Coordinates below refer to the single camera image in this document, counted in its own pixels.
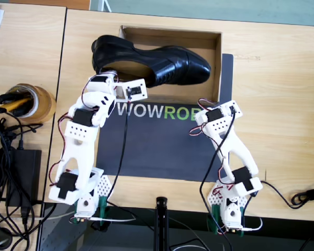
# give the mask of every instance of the wooden desk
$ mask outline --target wooden desk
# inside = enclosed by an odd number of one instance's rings
[[[56,119],[94,75],[92,42],[104,34],[117,36],[121,25],[223,32],[223,53],[235,58],[233,99],[244,113],[235,128],[257,162],[260,178],[266,176],[287,198],[314,188],[314,27],[68,10]],[[50,163],[60,158],[62,145],[54,130]],[[239,167],[236,162],[232,157],[232,166]],[[204,193],[212,186],[206,184]],[[171,210],[206,212],[198,189],[199,182],[119,177],[111,201],[154,208],[156,197],[166,196]],[[247,214],[314,220],[314,202],[291,210],[264,187]]]
[[[0,27],[0,94],[16,84],[28,83],[56,95],[66,8],[0,4],[0,9],[5,10]],[[24,136],[25,149],[42,150],[39,200],[43,199],[51,130],[52,120],[37,133]],[[39,215],[40,206],[35,213]],[[37,231],[31,238],[30,250],[35,250]],[[16,250],[25,246],[22,242]]]

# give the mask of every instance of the black leather shoe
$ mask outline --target black leather shoe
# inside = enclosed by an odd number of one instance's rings
[[[114,69],[125,81],[144,78],[147,87],[164,83],[200,84],[209,78],[211,70],[205,59],[184,47],[172,45],[140,50],[132,42],[111,35],[95,40],[92,52],[97,74],[103,69]]]

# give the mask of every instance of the cardboard box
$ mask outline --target cardboard box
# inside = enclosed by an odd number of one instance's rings
[[[222,34],[213,32],[169,30],[162,28],[145,28],[122,26],[119,36],[134,43],[135,47],[151,50],[166,45],[186,47],[202,56],[211,66],[208,81],[197,85],[164,84],[148,89],[147,102],[167,102],[179,104],[196,104],[199,98],[219,101],[221,84]],[[121,71],[142,76],[146,69],[137,63],[122,64]]]

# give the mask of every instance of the black stand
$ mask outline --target black stand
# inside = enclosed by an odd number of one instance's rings
[[[167,211],[167,198],[157,197],[154,228],[154,251],[169,250],[169,212]]]

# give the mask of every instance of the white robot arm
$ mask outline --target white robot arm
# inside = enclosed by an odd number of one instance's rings
[[[242,115],[241,109],[232,100],[218,107],[198,112],[195,119],[203,133],[211,138],[215,149],[221,144],[231,126],[227,138],[217,153],[222,163],[221,169],[226,172],[227,176],[222,179],[219,176],[209,193],[208,202],[212,206],[212,211],[215,211],[214,207],[219,207],[219,215],[226,230],[249,231],[241,224],[242,208],[246,204],[245,196],[254,194],[263,186],[260,179],[256,177],[258,168],[250,151],[237,137],[234,126],[231,124],[233,116],[237,119]],[[242,160],[244,167],[231,170],[228,161],[231,152]]]
[[[66,124],[65,151],[49,198],[69,205],[78,201],[75,217],[90,218],[95,213],[99,197],[108,195],[107,191],[96,188],[100,188],[100,183],[110,186],[109,180],[103,177],[102,169],[93,167],[99,128],[104,126],[116,102],[148,97],[144,79],[119,83],[114,82],[115,76],[115,71],[109,71],[91,77],[85,86],[88,92],[69,108],[68,116],[72,121]],[[66,166],[71,159],[76,160],[77,169],[67,172]]]

